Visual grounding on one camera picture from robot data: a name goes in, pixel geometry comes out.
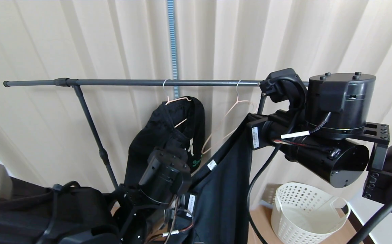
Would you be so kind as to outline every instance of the white plastic basket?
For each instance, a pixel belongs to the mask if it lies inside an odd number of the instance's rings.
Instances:
[[[340,216],[334,202],[348,206]],[[271,226],[284,244],[318,244],[339,230],[348,219],[351,208],[343,198],[300,183],[287,183],[276,190]]]

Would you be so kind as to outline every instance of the black garment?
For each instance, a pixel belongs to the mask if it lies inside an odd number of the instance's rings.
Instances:
[[[196,195],[195,226],[187,233],[171,236],[171,244],[247,244],[246,196],[252,163],[252,140],[246,133],[247,122],[248,116],[193,176],[190,193]],[[181,215],[174,229],[189,224],[189,218]]]
[[[190,139],[193,139],[193,155],[190,151],[187,153],[187,165],[190,166],[190,172],[199,168],[205,140],[205,110],[198,99],[187,98],[191,101],[181,99],[168,105],[163,102],[154,110],[145,128],[136,135],[128,149],[126,185],[139,183],[148,167],[148,156],[156,146],[189,149]],[[184,119],[187,120],[174,128]]]

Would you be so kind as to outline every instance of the blue striped strip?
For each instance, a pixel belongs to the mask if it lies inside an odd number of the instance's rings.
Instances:
[[[170,53],[172,56],[172,76],[173,79],[178,79],[178,60],[176,55],[176,40],[175,40],[175,3],[174,0],[168,0],[168,17],[169,17],[169,34],[170,34]],[[179,98],[178,86],[173,87],[173,96],[175,99]]]

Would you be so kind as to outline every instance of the clothing rail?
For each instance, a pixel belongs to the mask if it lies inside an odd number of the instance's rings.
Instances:
[[[83,113],[85,114],[86,120],[88,121],[89,127],[91,128],[92,135],[94,136],[95,142],[97,143],[100,158],[102,159],[109,177],[112,181],[114,188],[118,188],[116,177],[114,176],[113,170],[110,166],[110,161],[107,155],[106,149],[101,143],[100,136],[98,135],[97,128],[95,127],[94,121],[92,120],[91,113],[89,112],[86,100],[83,97],[81,85],[131,85],[131,86],[259,86],[257,80],[196,80],[196,79],[69,79],[69,78],[58,78],[54,80],[29,80],[29,81],[4,81],[5,87],[11,86],[35,86],[35,85],[57,85],[63,87],[72,87],[77,95],[80,105],[82,106]],[[303,82],[305,86],[309,85],[309,82]],[[262,113],[264,109],[266,96],[261,93],[261,99],[258,106],[258,114]]]

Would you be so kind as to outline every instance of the rack leg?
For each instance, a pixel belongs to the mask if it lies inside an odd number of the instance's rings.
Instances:
[[[79,98],[80,105],[82,106],[83,113],[85,113],[86,119],[88,120],[89,127],[91,128],[92,134],[94,135],[95,142],[97,142],[98,149],[100,151],[100,158],[103,160],[104,165],[106,166],[107,172],[109,173],[109,177],[112,180],[113,186],[115,189],[118,188],[116,178],[114,176],[113,170],[110,166],[109,157],[107,155],[106,149],[104,149],[103,144],[101,143],[100,136],[98,135],[97,128],[95,127],[94,121],[92,120],[91,113],[89,112],[88,105],[86,104],[86,100],[83,97],[82,89],[80,85],[73,85],[75,94]]]
[[[264,93],[261,93],[261,100],[259,100],[259,106],[258,106],[258,114],[262,114],[262,110],[264,110],[266,98],[267,96]]]

